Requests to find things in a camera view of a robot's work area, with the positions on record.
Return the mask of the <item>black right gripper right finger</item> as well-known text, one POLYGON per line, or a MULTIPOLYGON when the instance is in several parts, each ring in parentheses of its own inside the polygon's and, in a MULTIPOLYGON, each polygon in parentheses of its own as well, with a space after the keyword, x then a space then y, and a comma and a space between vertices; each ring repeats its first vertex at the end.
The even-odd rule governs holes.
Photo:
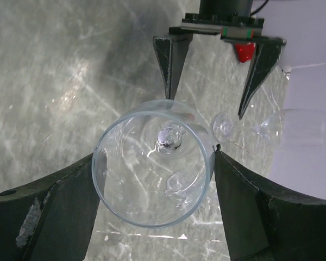
POLYGON ((215 181, 231 260, 326 260, 326 200, 279 185, 220 149, 215 181))

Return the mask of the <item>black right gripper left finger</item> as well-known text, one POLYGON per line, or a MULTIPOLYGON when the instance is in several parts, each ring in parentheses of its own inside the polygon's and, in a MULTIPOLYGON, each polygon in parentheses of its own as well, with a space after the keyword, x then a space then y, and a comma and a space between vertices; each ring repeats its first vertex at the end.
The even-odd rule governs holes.
POLYGON ((99 197, 92 156, 0 193, 0 260, 83 260, 99 197))

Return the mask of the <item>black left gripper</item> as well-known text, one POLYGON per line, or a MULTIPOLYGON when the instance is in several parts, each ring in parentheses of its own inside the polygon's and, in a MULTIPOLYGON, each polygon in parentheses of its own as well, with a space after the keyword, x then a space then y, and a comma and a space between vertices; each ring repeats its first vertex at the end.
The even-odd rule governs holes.
POLYGON ((200 1, 198 13, 186 13, 180 25, 169 28, 169 34, 153 37, 166 99, 173 100, 176 96, 193 34, 219 35, 226 42, 253 42, 257 45, 238 111, 239 119, 244 117, 252 97, 275 68, 282 45, 286 44, 283 38, 262 35, 265 19, 255 14, 265 4, 251 11, 252 4, 252 1, 200 1))

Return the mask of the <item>clear wine glass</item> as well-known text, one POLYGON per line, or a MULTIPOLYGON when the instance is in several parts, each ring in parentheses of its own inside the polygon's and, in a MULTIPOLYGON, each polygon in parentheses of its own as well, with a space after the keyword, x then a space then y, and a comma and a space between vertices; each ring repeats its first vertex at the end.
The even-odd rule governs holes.
POLYGON ((214 145, 197 110, 174 100, 141 103, 99 139, 91 166, 95 190, 129 224, 175 225, 195 212, 208 191, 214 145))
POLYGON ((225 144, 237 133, 253 133, 275 149, 318 149, 326 152, 326 112, 283 109, 253 127, 237 126, 227 113, 215 116, 212 134, 218 143, 225 144))

